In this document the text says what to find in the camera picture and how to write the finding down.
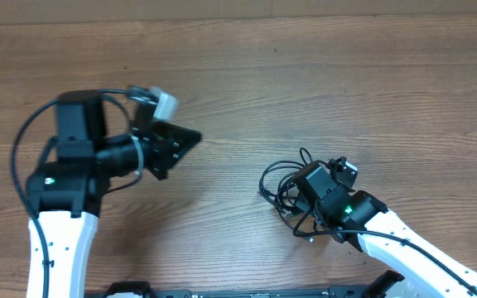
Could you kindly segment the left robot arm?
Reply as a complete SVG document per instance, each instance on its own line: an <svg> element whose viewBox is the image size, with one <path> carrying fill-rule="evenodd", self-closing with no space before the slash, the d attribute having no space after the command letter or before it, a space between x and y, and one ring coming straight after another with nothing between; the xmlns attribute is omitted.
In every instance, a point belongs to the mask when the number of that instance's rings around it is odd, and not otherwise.
<svg viewBox="0 0 477 298"><path fill-rule="evenodd" d="M176 98L158 88L89 89L60 94L56 135L36 169L16 187L29 215L29 297L83 297L102 198L114 177L149 171L158 180L195 145L200 132L169 121Z"/></svg>

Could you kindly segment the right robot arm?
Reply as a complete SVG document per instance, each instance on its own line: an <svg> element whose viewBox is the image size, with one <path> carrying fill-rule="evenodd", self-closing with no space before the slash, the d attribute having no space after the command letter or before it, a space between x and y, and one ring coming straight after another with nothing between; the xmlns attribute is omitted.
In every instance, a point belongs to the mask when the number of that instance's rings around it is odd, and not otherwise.
<svg viewBox="0 0 477 298"><path fill-rule="evenodd" d="M302 167L291 178L298 206L319 225L309 233L294 228L294 235L330 235L391 267L385 287L368 296L477 297L477 272L419 236L383 201L353 190L357 174L344 158Z"/></svg>

